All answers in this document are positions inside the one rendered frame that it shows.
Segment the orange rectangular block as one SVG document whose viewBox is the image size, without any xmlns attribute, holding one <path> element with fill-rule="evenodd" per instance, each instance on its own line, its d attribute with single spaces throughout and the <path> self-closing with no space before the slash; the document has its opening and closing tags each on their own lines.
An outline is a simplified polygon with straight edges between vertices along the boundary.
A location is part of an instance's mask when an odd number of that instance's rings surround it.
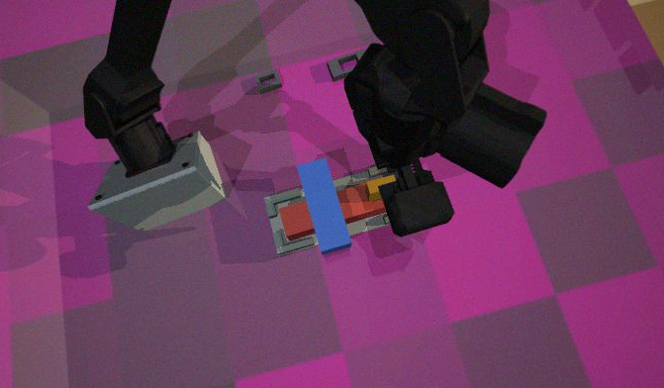
<svg viewBox="0 0 664 388">
<path fill-rule="evenodd" d="M 386 176 L 386 177 L 383 177 L 383 178 L 367 181 L 365 192 L 366 192 L 366 195 L 367 195 L 368 202 L 378 200 L 378 199 L 382 199 L 381 194 L 380 194 L 379 189 L 378 189 L 378 186 L 383 185 L 383 184 L 387 184 L 387 183 L 390 183 L 390 182 L 393 182 L 393 181 L 396 181 L 394 175 L 390 175 L 390 176 Z"/>
</svg>

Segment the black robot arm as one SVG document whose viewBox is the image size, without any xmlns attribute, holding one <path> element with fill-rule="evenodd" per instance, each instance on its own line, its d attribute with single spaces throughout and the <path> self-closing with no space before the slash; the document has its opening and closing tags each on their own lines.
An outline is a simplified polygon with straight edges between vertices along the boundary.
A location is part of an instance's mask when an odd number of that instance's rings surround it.
<svg viewBox="0 0 664 388">
<path fill-rule="evenodd" d="M 355 0 L 384 44 L 370 44 L 349 77 L 374 92 L 372 120 L 410 144 L 434 123 L 423 157 L 440 156 L 504 188 L 546 111 L 486 83 L 489 0 Z M 83 85 L 85 127 L 108 139 L 127 178 L 171 161 L 174 144 L 153 113 L 164 86 L 152 69 L 172 0 L 116 0 L 106 57 Z"/>
</svg>

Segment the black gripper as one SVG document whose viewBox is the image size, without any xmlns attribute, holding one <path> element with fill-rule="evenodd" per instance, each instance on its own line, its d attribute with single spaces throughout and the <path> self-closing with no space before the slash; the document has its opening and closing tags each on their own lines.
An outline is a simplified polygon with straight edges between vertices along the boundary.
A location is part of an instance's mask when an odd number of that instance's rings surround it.
<svg viewBox="0 0 664 388">
<path fill-rule="evenodd" d="M 423 157 L 426 143 L 435 140 L 439 130 L 437 123 L 417 142 L 398 144 L 387 140 L 372 120 L 374 92 L 351 80 L 349 74 L 343 79 L 344 90 L 358 131 L 368 141 L 377 169 L 386 167 L 393 173 L 399 168 L 401 174 L 397 181 L 378 186 L 393 233 L 404 237 L 447 224 L 455 212 L 444 184 L 435 182 L 431 170 L 424 170 L 419 159 Z"/>
</svg>

